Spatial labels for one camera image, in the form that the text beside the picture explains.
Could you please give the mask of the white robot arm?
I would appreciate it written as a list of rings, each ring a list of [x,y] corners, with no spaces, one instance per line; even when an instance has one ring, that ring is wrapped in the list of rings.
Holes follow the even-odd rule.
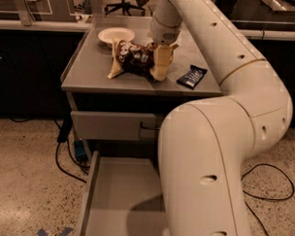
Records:
[[[252,236],[241,164],[274,145],[292,100],[272,65],[211,0],[158,0],[153,41],[185,26],[221,96],[184,103],[163,120],[158,165],[170,236]]]

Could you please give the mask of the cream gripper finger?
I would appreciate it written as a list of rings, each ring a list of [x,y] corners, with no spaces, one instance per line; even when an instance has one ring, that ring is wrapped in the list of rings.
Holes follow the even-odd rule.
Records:
[[[168,74],[173,60],[173,48],[168,45],[159,45],[153,50],[154,66],[150,68],[151,75],[157,81],[163,81]]]

